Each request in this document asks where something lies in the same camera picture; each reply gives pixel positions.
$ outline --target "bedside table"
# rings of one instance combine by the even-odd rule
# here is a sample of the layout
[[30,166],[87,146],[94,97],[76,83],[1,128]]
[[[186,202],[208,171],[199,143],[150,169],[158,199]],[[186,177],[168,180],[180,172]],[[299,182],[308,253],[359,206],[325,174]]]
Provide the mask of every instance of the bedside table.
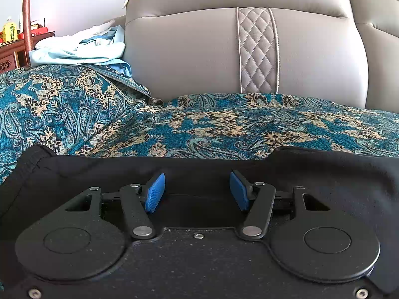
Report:
[[[42,35],[33,36],[33,45],[36,45],[39,41],[55,36],[54,31],[45,33]],[[3,43],[0,47],[0,73],[17,69],[28,64],[25,57],[25,46],[23,39]]]

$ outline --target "folded clothes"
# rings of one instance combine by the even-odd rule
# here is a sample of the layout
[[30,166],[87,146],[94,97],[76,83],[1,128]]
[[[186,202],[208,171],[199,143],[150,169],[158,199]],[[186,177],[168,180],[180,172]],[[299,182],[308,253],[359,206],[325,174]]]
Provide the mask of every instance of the folded clothes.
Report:
[[79,31],[72,36],[49,37],[39,41],[29,53],[32,67],[44,64],[109,65],[132,77],[128,63],[121,60],[125,49],[124,29],[111,27],[114,21]]

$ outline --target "wooden post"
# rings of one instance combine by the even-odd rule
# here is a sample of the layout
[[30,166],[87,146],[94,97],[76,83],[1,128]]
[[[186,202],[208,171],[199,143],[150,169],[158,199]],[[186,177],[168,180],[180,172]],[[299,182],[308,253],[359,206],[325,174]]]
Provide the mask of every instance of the wooden post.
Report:
[[30,0],[22,0],[23,42],[26,63],[30,63],[29,52],[33,50],[32,30],[30,25]]

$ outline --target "paisley pattern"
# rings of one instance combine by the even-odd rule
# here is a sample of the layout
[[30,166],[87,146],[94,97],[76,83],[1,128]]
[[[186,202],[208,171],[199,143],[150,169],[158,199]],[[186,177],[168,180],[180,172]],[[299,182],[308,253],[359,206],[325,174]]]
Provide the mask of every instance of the paisley pattern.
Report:
[[194,94],[163,104],[110,67],[0,76],[0,182],[40,143],[58,154],[265,158],[278,146],[399,156],[399,114],[282,94]]

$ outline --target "light blue garment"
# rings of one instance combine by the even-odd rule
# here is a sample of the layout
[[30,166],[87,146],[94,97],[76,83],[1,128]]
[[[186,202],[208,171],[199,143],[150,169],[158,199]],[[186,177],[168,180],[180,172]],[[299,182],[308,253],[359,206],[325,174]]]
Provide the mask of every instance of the light blue garment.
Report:
[[70,37],[57,39],[52,44],[48,40],[43,48],[29,53],[31,65],[110,65],[113,69],[132,77],[130,65],[121,60],[125,49],[124,29],[121,26],[111,27],[107,32],[93,35],[74,44]]

